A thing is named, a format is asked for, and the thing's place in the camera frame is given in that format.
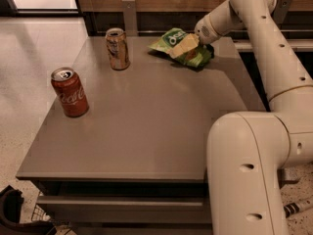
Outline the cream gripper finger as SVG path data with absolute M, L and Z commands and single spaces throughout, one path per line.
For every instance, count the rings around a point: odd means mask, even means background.
M 182 56 L 199 46 L 199 37 L 193 33 L 189 33 L 182 41 L 175 45 L 170 51 L 169 56 L 173 59 Z

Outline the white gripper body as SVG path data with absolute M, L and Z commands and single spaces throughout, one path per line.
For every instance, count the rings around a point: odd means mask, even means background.
M 207 14 L 195 26 L 195 34 L 202 45 L 211 44 L 223 36 L 222 21 L 213 14 Z

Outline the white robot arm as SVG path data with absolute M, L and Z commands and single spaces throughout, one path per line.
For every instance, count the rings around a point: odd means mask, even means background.
M 226 0 L 195 27 L 202 44 L 245 27 L 269 112 L 236 112 L 210 128 L 213 235 L 289 235 L 278 171 L 313 160 L 313 79 L 271 17 L 275 0 Z

